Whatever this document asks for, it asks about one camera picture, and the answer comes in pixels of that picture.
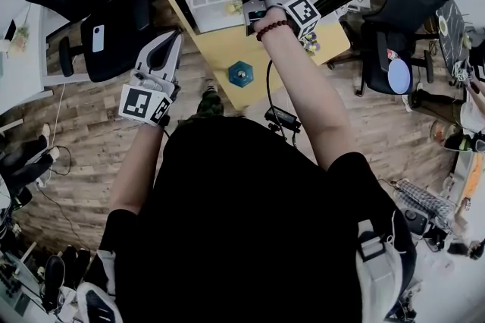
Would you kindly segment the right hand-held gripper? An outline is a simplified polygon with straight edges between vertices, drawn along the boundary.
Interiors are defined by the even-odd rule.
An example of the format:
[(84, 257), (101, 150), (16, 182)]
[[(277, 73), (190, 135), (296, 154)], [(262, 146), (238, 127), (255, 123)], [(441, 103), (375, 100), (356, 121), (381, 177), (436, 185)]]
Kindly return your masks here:
[(255, 33), (255, 23), (271, 8), (285, 11), (286, 19), (298, 40), (303, 40), (308, 34), (313, 33), (321, 19), (321, 14), (309, 0), (245, 0), (242, 12), (247, 36)]

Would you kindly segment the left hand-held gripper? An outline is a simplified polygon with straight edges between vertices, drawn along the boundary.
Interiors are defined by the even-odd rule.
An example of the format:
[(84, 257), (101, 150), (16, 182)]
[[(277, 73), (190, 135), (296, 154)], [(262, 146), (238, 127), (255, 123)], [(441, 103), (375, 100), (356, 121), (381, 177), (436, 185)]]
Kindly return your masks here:
[(139, 52), (130, 81), (123, 85), (118, 114), (150, 126), (162, 121), (180, 90), (175, 73), (180, 65), (183, 34), (171, 30)]

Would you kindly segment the person's left forearm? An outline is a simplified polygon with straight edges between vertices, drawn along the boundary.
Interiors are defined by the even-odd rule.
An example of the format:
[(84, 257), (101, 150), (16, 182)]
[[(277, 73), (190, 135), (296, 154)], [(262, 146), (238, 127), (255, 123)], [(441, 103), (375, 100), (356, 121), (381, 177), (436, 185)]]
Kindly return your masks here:
[(110, 190), (110, 210), (138, 214), (151, 192), (164, 130), (142, 124)]

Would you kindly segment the person's right forearm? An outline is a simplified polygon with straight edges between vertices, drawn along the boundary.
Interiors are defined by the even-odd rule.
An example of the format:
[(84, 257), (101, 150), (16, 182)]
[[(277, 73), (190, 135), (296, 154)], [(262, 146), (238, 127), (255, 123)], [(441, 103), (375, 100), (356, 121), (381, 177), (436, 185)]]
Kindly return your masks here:
[(309, 138), (318, 165), (328, 169), (357, 150), (346, 107), (289, 26), (278, 24), (261, 37)]

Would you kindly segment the white black shoulder pad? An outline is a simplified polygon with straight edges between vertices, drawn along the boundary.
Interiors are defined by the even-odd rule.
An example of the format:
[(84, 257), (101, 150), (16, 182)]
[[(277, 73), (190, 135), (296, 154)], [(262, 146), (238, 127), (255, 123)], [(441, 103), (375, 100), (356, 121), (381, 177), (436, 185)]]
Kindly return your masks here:
[(100, 259), (107, 278), (106, 291), (86, 281), (77, 288), (77, 303), (82, 321), (83, 323), (123, 323), (115, 302), (114, 264), (116, 254), (98, 250), (96, 257)]

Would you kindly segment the person's right hand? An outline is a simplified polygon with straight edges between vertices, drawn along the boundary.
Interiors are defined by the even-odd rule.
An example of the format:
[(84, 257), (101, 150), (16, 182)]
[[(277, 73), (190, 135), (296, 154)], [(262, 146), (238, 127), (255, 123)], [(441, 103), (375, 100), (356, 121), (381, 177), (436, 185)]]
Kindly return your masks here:
[(267, 10), (262, 19), (255, 22), (253, 29), (256, 33), (259, 33), (264, 28), (285, 20), (287, 20), (286, 12), (281, 8), (273, 7)]

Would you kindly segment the yellow table with black base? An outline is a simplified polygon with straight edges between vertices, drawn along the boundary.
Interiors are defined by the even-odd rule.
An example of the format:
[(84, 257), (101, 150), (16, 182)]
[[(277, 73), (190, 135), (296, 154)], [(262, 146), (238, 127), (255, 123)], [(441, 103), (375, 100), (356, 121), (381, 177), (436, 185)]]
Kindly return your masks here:
[[(265, 79), (270, 58), (254, 36), (247, 37), (243, 26), (197, 35), (176, 1), (168, 1), (235, 109), (243, 110), (267, 96)], [(319, 51), (312, 57), (316, 65), (322, 65), (350, 48), (338, 22), (318, 26), (316, 34), (320, 44)], [(244, 87), (229, 81), (228, 69), (238, 61), (251, 65), (253, 70), (253, 81)]]

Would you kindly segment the person's camouflage trousers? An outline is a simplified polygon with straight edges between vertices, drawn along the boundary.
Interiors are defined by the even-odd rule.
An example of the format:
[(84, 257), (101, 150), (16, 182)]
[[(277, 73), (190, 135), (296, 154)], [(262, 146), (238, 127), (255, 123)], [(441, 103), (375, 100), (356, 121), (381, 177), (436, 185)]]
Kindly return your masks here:
[(224, 105), (218, 93), (208, 93), (202, 96), (197, 112), (185, 120), (179, 120), (178, 126), (192, 123), (203, 118), (210, 118), (224, 115)]

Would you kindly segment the white smartphone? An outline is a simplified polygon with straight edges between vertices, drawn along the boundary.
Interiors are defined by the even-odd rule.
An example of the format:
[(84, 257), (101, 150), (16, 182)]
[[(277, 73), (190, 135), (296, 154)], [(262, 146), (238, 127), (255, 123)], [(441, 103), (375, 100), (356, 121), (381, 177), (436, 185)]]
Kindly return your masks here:
[(104, 49), (105, 43), (105, 26), (98, 25), (92, 31), (92, 52), (101, 52)]

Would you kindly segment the blue lantern ornament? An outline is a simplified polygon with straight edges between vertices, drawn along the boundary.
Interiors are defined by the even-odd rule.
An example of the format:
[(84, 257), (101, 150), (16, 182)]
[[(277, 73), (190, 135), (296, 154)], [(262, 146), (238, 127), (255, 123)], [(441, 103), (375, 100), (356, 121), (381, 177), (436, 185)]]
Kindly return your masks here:
[(243, 61), (238, 61), (237, 63), (231, 65), (228, 70), (229, 82), (240, 88), (249, 85), (253, 77), (253, 67)]

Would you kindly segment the purple flowers in white pot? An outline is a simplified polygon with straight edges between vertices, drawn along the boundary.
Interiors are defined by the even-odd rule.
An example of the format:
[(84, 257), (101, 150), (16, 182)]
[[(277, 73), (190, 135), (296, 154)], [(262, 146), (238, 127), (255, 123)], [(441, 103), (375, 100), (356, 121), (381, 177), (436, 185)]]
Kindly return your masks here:
[(311, 32), (303, 37), (302, 46), (310, 56), (314, 56), (320, 50), (315, 32)]

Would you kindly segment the black waist-mounted device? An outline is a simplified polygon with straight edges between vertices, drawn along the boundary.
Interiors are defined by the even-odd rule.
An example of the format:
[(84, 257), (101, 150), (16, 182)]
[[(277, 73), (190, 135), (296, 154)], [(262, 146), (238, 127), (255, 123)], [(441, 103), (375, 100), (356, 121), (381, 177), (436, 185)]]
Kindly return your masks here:
[(294, 114), (291, 114), (276, 106), (273, 108), (270, 107), (264, 114), (264, 118), (278, 127), (281, 126), (295, 133), (299, 133), (300, 127), (302, 126)]

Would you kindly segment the white desk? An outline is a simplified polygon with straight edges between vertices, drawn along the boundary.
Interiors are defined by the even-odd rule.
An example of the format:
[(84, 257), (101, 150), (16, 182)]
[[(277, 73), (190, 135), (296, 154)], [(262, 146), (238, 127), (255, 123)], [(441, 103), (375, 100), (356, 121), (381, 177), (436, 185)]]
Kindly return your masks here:
[(41, 98), (47, 86), (79, 83), (89, 80), (87, 74), (47, 74), (46, 34), (43, 29), (45, 8), (25, 7), (14, 19), (17, 27), (28, 31), (25, 49), (21, 52), (0, 52), (0, 115), (23, 103)]

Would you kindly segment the small pale flower bunch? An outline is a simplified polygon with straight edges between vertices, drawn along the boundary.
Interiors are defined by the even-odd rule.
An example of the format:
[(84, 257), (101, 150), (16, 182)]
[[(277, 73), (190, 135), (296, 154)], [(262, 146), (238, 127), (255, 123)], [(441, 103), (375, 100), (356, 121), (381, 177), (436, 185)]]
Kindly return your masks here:
[(30, 31), (28, 26), (23, 25), (22, 27), (18, 27), (10, 43), (11, 49), (24, 52), (27, 47), (29, 35)]

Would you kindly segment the pale blue round disc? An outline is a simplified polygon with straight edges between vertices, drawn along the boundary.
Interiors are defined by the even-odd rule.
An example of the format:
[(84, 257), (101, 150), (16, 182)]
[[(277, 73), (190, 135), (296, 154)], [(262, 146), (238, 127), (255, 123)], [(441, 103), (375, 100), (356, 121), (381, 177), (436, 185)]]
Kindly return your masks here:
[(387, 79), (395, 94), (407, 94), (411, 86), (411, 70), (401, 58), (394, 58), (389, 63)]

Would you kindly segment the person's black shirt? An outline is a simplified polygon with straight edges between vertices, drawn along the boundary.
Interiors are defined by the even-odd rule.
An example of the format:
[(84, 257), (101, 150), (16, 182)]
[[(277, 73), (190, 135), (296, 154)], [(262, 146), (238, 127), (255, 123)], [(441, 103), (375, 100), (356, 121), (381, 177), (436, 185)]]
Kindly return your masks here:
[(358, 223), (416, 252), (365, 157), (318, 167), (245, 118), (177, 128), (139, 214), (108, 216), (126, 323), (361, 323)]

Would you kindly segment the dark marble round table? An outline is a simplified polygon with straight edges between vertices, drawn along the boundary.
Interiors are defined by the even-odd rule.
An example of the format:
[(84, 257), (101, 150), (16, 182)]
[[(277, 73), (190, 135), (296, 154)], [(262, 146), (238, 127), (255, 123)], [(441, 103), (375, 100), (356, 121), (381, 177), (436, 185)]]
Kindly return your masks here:
[[(438, 17), (443, 15), (448, 24), (448, 36), (440, 33)], [(469, 49), (463, 45), (465, 35), (465, 22), (462, 13), (454, 0), (449, 0), (441, 8), (436, 10), (436, 21), (439, 30), (440, 47), (446, 67), (452, 75), (453, 65), (457, 61), (468, 59)]]

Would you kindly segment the glass jar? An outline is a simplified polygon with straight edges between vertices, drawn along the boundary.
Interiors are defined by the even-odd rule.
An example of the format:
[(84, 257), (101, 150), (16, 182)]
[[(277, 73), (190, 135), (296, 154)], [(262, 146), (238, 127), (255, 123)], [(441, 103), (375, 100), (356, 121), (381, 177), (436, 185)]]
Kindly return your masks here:
[(430, 129), (430, 138), (436, 143), (444, 143), (446, 138), (454, 132), (454, 129), (454, 124), (435, 120)]

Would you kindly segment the black green-striped device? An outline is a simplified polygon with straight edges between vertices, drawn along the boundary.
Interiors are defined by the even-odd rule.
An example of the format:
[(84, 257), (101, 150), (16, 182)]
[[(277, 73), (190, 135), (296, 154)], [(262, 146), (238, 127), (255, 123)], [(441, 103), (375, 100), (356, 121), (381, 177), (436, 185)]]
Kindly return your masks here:
[(475, 133), (473, 136), (469, 136), (464, 133), (456, 133), (446, 139), (444, 147), (456, 152), (485, 153), (485, 134)]

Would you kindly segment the white side cabinet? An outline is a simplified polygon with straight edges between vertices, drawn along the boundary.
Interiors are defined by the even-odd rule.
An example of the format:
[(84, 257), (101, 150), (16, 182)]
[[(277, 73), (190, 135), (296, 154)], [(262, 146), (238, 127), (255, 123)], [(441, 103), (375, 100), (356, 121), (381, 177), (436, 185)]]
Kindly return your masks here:
[(483, 159), (483, 176), (485, 174), (485, 153), (477, 152), (460, 152), (455, 164), (455, 170), (450, 174), (449, 199), (455, 204), (455, 212), (459, 210), (465, 199), (471, 200), (472, 198), (464, 198), (463, 189), (476, 158)]

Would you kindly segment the checked cloth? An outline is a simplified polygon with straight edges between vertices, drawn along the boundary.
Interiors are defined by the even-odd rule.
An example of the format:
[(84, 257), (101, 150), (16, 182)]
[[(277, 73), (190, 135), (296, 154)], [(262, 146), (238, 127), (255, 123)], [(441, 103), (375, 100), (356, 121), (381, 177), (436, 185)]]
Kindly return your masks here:
[(442, 223), (450, 221), (455, 214), (455, 206), (450, 201), (435, 196), (408, 180), (399, 180), (396, 183), (396, 198), (405, 207), (424, 212), (429, 219)]

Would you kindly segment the black round device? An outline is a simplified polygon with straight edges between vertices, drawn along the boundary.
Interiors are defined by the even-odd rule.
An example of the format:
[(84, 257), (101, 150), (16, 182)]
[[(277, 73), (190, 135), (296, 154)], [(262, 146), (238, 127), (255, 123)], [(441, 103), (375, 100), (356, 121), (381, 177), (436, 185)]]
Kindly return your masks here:
[(410, 232), (415, 238), (422, 238), (426, 233), (429, 224), (427, 214), (412, 208), (403, 208), (401, 209), (401, 212), (403, 213)]

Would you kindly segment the orange cloth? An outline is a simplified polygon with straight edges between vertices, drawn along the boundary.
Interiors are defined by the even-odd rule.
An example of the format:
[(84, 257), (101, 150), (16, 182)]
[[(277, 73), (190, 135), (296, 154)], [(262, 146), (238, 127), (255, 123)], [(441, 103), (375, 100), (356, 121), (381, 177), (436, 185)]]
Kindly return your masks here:
[(474, 163), (471, 167), (471, 171), (468, 174), (468, 178), (465, 182), (464, 189), (463, 189), (463, 197), (464, 198), (471, 198), (475, 191), (478, 188), (480, 183), (481, 176), (483, 174), (483, 159), (476, 158)]

